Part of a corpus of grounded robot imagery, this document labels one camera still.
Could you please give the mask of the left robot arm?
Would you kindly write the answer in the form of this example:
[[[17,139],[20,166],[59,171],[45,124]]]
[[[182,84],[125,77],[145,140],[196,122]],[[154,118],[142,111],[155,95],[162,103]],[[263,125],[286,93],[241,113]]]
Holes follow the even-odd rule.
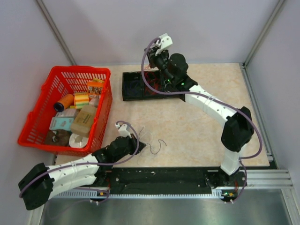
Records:
[[[146,146],[134,135],[119,136],[109,145],[85,157],[61,165],[35,165],[18,183],[26,210],[44,205],[54,196],[81,186],[101,186],[106,172],[121,164],[125,156],[134,156]]]

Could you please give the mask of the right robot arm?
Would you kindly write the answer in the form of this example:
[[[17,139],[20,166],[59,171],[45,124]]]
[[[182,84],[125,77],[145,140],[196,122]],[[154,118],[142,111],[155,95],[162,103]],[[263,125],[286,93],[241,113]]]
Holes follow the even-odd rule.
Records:
[[[153,46],[144,50],[143,58],[148,59],[150,68],[158,68],[167,81],[165,91],[155,88],[152,91],[165,96],[179,96],[219,122],[223,129],[221,142],[225,147],[225,155],[218,178],[223,185],[231,185],[241,165],[241,153],[254,134],[250,110],[246,107],[234,109],[206,92],[188,76],[188,64],[182,54],[169,55],[168,50]]]

